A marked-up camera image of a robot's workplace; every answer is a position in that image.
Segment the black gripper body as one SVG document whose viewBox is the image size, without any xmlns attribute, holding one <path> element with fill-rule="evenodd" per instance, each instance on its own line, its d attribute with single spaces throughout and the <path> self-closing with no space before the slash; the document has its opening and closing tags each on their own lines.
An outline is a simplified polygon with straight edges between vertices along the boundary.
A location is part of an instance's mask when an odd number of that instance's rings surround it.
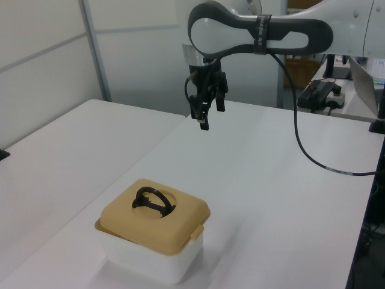
<svg viewBox="0 0 385 289">
<path fill-rule="evenodd" d="M 221 69 L 221 62 L 213 61 L 205 66 L 189 65 L 189 72 L 193 73 L 195 71 L 197 74 L 192 78 L 192 83 L 197 88 L 197 93 L 202 92 L 206 79 L 208 79 L 208 87 L 218 85 L 222 92 L 228 92 L 226 74 Z"/>
</svg>

